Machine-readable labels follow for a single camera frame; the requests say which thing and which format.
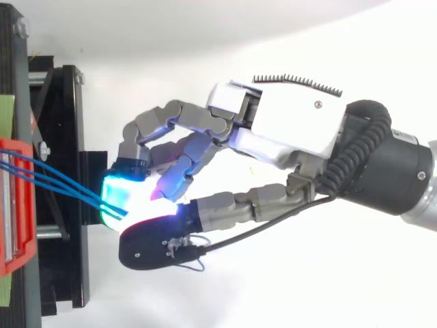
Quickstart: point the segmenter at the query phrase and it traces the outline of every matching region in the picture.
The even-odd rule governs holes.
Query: black cable
[[[333,200],[335,200],[335,197],[329,196],[329,197],[322,198],[320,200],[314,200],[312,202],[303,204],[303,205],[301,205],[299,207],[296,207],[296,208],[294,208],[292,210],[289,210],[288,212],[286,212],[286,213],[284,213],[282,215],[279,215],[276,219],[273,219],[273,220],[271,220],[271,221],[269,221],[269,222],[267,222],[267,223],[265,223],[263,225],[260,225],[260,226],[258,226],[256,228],[252,229],[252,230],[243,232],[242,234],[239,234],[239,235],[237,235],[235,237],[226,239],[225,241],[221,241],[219,243],[215,243],[215,244],[213,244],[211,246],[206,246],[206,247],[204,247],[203,251],[205,253],[208,253],[209,251],[215,251],[216,249],[222,248],[224,246],[228,246],[228,245],[231,245],[231,244],[236,243],[238,241],[242,241],[243,239],[246,239],[246,238],[248,238],[250,236],[253,236],[254,234],[257,234],[258,232],[264,231],[265,229],[268,229],[268,228],[274,226],[275,224],[278,224],[279,222],[282,222],[285,219],[287,219],[287,218],[289,218],[289,217],[291,217],[293,215],[299,214],[303,210],[308,210],[308,209],[310,209],[310,208],[312,208],[314,206],[326,204],[326,203],[329,203],[329,202],[331,202]]]
[[[328,164],[319,179],[317,192],[337,196],[346,187],[352,174],[364,164],[370,154],[384,141],[391,128],[391,118],[384,105],[373,100],[359,100],[346,107],[346,113],[369,119],[366,130]]]

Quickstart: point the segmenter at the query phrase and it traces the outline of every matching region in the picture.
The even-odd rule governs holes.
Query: blue cable
[[[58,185],[60,187],[63,187],[65,190],[71,192],[73,195],[75,195],[75,197],[83,197],[83,195],[81,193],[79,193],[77,190],[73,189],[72,187],[70,187],[70,186],[66,185],[65,183],[63,183],[61,181],[58,181],[58,180],[56,180],[54,178],[51,178],[49,176],[45,176],[44,174],[39,174],[37,172],[30,171],[28,169],[22,169],[21,167],[15,166],[15,165],[13,165],[11,163],[8,163],[8,162],[5,162],[5,161],[0,161],[0,164],[2,164],[4,166],[7,166],[10,169],[14,169],[16,171],[20,171],[20,172],[24,172],[24,173],[27,173],[27,174],[31,174],[32,176],[35,176],[37,178],[41,178],[43,180],[50,181],[50,182],[52,182],[52,183],[54,183],[54,184],[56,184],[56,185]],[[116,212],[116,213],[118,213],[120,215],[124,216],[126,214],[125,210],[123,210],[121,208],[118,208],[118,207],[116,207],[114,205],[110,205],[109,203],[106,203],[106,202],[104,202],[101,199],[100,199],[100,203],[105,205],[107,208],[110,208],[111,210],[113,210],[114,212]]]
[[[106,213],[107,215],[112,216],[114,219],[117,219],[118,221],[120,220],[120,217],[117,217],[116,215],[114,215],[113,213],[109,212],[108,210],[105,210],[104,208],[100,208],[99,205],[94,203],[93,200],[88,198],[88,197],[85,197],[83,195],[81,195],[80,197],[77,197],[77,196],[71,194],[70,192],[66,191],[65,189],[60,189],[60,188],[50,186],[49,184],[46,184],[46,183],[43,183],[43,182],[40,182],[40,181],[37,181],[37,180],[34,180],[34,179],[30,179],[30,178],[28,178],[28,177],[26,177],[26,176],[24,176],[22,174],[16,173],[15,171],[13,171],[13,170],[9,169],[8,167],[6,167],[4,165],[1,165],[1,164],[0,164],[0,169],[4,170],[4,171],[6,171],[6,172],[8,172],[10,174],[13,174],[15,176],[18,176],[19,178],[22,178],[24,181],[33,183],[36,186],[39,186],[39,187],[42,187],[42,188],[54,191],[56,193],[60,193],[60,194],[65,195],[65,196],[77,198],[77,199],[85,202],[86,204],[90,205],[91,207],[95,208],[96,210],[102,211],[102,212]]]
[[[184,268],[184,269],[189,269],[189,270],[193,270],[196,272],[204,272],[205,271],[205,265],[203,264],[203,262],[200,260],[200,258],[197,259],[198,263],[201,266],[201,269],[196,269],[193,268],[192,266],[188,266],[188,265],[183,265],[183,264],[175,264],[175,267],[180,267],[180,268]]]
[[[64,179],[66,182],[69,182],[70,184],[75,186],[77,189],[79,189],[82,192],[86,193],[88,196],[91,196],[92,198],[94,198],[98,202],[102,201],[101,198],[98,195],[96,195],[95,193],[93,193],[89,189],[81,186],[79,183],[77,183],[73,179],[67,177],[65,174],[62,174],[58,170],[53,169],[52,167],[48,166],[47,164],[44,164],[43,162],[40,162],[40,161],[37,161],[37,160],[35,160],[35,159],[31,158],[31,157],[24,156],[24,155],[18,154],[16,152],[10,152],[9,150],[4,150],[4,149],[0,149],[0,154],[7,154],[7,155],[10,155],[10,156],[18,157],[19,159],[24,159],[24,160],[29,161],[29,162],[37,165],[37,166],[43,167],[47,171],[49,171],[49,172],[53,173],[54,175],[59,176],[60,178]]]

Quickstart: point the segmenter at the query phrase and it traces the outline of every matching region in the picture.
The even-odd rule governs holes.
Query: silver metal cylinder
[[[437,140],[430,141],[429,148],[433,159],[432,177],[417,205],[401,218],[406,223],[437,231]]]
[[[40,86],[44,84],[47,72],[30,72],[29,73],[29,85]]]
[[[38,239],[62,238],[57,225],[39,225],[36,227],[36,236]]]

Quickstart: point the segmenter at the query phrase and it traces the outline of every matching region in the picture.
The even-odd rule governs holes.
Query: white background
[[[348,100],[378,100],[394,128],[437,138],[435,1],[13,2],[31,21],[30,53],[85,73],[85,147],[108,150],[110,162],[138,113],[174,98],[202,105],[217,81],[263,73],[301,74]],[[302,137],[316,135],[308,122]],[[225,151],[187,197],[284,177]],[[437,327],[436,250],[437,232],[341,200],[208,254],[205,273],[130,271],[117,259],[118,236],[94,226],[91,301],[81,310],[60,304],[43,325]]]

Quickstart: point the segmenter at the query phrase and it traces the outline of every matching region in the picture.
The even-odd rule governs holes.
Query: coiled black cable
[[[363,134],[338,154],[319,179],[317,192],[336,197],[352,179],[351,175],[370,154],[382,143],[391,129],[391,118],[387,108],[373,100],[359,100],[346,107],[346,113],[369,119]]]

